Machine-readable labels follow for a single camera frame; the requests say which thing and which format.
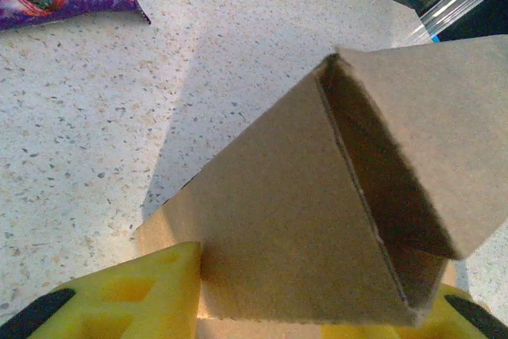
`black rubber piece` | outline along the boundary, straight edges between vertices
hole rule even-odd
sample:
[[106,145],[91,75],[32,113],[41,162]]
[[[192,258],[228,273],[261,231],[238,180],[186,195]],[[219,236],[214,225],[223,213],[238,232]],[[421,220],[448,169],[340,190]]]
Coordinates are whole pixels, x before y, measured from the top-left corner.
[[508,327],[480,305],[456,295],[445,295],[444,298],[488,339],[508,338]]
[[75,294],[61,289],[37,298],[0,326],[0,339],[27,339]]

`granite countertop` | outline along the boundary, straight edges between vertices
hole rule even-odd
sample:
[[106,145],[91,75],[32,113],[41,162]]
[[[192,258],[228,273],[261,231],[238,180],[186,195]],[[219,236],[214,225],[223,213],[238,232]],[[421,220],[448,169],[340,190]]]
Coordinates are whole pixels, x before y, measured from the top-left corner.
[[[135,257],[144,218],[335,44],[411,45],[421,28],[391,0],[139,1],[152,25],[103,13],[0,35],[0,322]],[[490,254],[507,236],[462,278],[505,320]]]

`speckled countertop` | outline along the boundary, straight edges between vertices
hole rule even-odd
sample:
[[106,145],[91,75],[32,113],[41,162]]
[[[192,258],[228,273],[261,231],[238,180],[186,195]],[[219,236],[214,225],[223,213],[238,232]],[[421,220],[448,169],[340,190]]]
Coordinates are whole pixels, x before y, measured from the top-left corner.
[[[335,44],[414,44],[390,0],[139,0],[0,34],[0,322],[132,259],[134,229]],[[468,262],[508,319],[506,227]]]

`cardboard flap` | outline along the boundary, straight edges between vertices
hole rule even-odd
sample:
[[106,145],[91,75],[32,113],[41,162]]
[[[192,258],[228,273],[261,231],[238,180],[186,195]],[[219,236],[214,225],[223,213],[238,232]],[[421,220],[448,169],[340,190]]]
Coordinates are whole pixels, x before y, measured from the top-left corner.
[[508,36],[340,50],[333,67],[337,122],[382,237],[470,254],[508,216]]

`cardboard box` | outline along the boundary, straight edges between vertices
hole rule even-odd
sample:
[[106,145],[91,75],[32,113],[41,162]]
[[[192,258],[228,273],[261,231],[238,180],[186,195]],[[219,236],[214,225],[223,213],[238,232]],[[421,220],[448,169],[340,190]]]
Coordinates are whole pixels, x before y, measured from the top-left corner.
[[137,230],[141,251],[204,244],[200,318],[418,324],[447,260],[508,215],[507,79],[507,36],[340,49]]

